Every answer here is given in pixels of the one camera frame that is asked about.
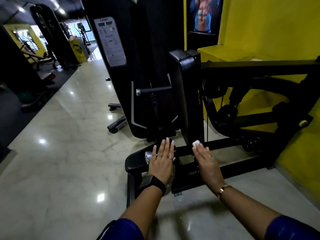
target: glossy floor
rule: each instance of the glossy floor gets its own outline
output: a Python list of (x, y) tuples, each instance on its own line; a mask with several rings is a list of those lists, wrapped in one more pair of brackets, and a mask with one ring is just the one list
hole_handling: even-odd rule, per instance
[[(0, 239), (94, 240), (126, 209), (126, 157), (148, 145), (122, 116), (103, 60), (83, 64), (10, 144), (16, 156), (0, 176)], [(209, 130), (210, 140), (220, 135)], [(183, 145), (181, 134), (174, 138)], [(217, 150), (220, 163), (249, 157)], [(227, 180), (262, 203), (320, 230), (320, 213), (276, 169)], [(150, 239), (252, 239), (205, 187), (166, 195)]]

